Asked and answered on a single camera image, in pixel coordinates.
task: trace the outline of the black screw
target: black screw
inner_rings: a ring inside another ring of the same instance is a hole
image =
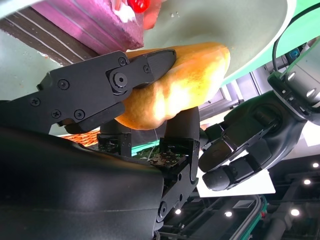
[[[118,62],[121,66],[124,66],[127,63],[124,57],[119,57]]]
[[[143,66],[143,70],[144,70],[146,73],[150,73],[150,68],[149,68],[149,66],[147,66],[147,65],[144,65],[144,66]]]
[[[51,117],[53,117],[54,119],[58,119],[58,118],[60,118],[61,117],[61,112],[59,111],[59,110],[53,110],[52,112],[51,112]]]
[[[118,72],[114,75],[113,82],[118,88],[124,88],[128,83],[128,79],[126,75]]]
[[[74,112],[74,117],[78,120],[84,119],[85,117],[85,112],[81,109],[78,109]]]
[[[34,107],[39,106],[40,105],[40,99],[37,97],[33,97],[30,99],[30,104]]]
[[[69,82],[65,79],[61,79],[58,81],[58,87],[61,89],[61,90],[67,90],[69,88]]]

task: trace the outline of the brown basket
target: brown basket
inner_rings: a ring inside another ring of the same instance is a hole
[[[84,145],[85,147],[88,147],[98,143],[97,134],[99,133],[99,130],[94,130],[83,134],[63,136],[62,138],[74,141],[76,143]]]

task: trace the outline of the black cable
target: black cable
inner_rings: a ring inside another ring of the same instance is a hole
[[[310,6],[308,8],[306,8],[305,10],[303,10],[302,12],[298,13],[297,15],[295,15],[291,21],[289,22],[288,26],[286,27],[285,30],[287,30],[287,28],[293,24],[296,20],[298,20],[299,18],[301,18],[302,16],[306,15],[307,13],[315,10],[315,9],[318,9],[320,8],[320,2],[313,5],[313,6]],[[281,36],[284,34],[285,30],[283,31],[283,33],[279,36],[279,38],[274,42],[273,44],[273,48],[272,48],[272,65],[273,65],[273,69],[275,72],[278,72],[278,67],[277,67],[277,62],[276,62],[276,54],[277,54],[277,47],[278,47],[278,43],[279,43],[279,40],[281,38]]]

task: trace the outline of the red object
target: red object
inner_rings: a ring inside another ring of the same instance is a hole
[[[150,7],[144,12],[143,29],[152,29],[157,21],[163,0],[151,0]]]
[[[149,8],[150,0],[128,0],[128,5],[136,14],[142,14]]]

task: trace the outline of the wire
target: wire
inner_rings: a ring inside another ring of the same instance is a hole
[[[151,149],[151,151],[150,151],[150,153],[149,153],[149,156],[148,156],[147,161],[149,161],[150,156],[151,156],[152,152],[154,151],[154,149],[155,149],[155,147],[157,146],[157,143],[158,143],[158,135],[157,135],[157,131],[156,131],[155,129],[153,129],[153,130],[154,130],[154,133],[155,133],[156,142],[155,142],[155,144],[154,144],[153,148]]]
[[[285,30],[288,29],[288,27],[293,24],[295,21],[297,21],[299,18],[301,18],[302,16],[306,15],[307,13],[315,10],[315,9],[318,9],[320,8],[320,2],[313,5],[313,6],[310,6],[308,8],[306,8],[305,10],[303,10],[302,12],[299,12],[297,15],[295,15],[291,21],[289,22],[288,26],[286,27]],[[274,42],[273,44],[273,48],[272,48],[272,65],[273,65],[273,69],[275,72],[278,72],[278,67],[277,67],[277,62],[276,62],[276,54],[277,54],[277,47],[278,47],[278,43],[279,43],[279,40],[281,38],[281,36],[284,34],[284,31],[283,33],[279,36],[279,38]]]

